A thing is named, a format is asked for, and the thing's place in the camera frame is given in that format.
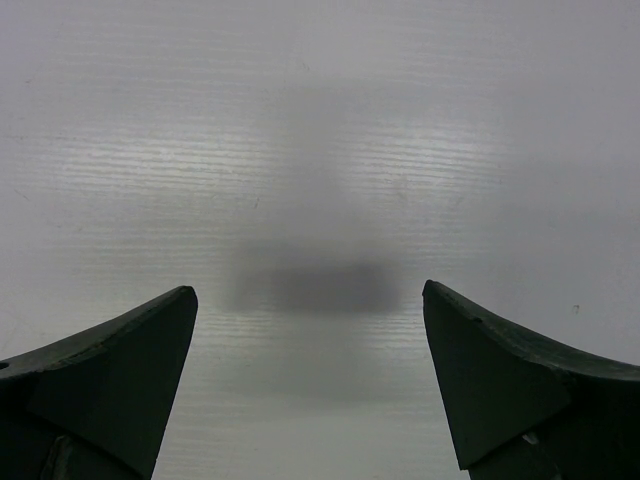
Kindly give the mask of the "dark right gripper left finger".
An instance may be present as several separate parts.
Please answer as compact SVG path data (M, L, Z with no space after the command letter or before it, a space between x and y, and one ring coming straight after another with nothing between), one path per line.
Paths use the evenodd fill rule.
M197 309L180 286L2 361L2 478L151 478Z

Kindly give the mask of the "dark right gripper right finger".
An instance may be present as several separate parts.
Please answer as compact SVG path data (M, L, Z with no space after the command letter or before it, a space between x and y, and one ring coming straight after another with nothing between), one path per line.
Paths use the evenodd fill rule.
M536 333L433 280L423 316L457 462L471 478L638 478L638 366Z

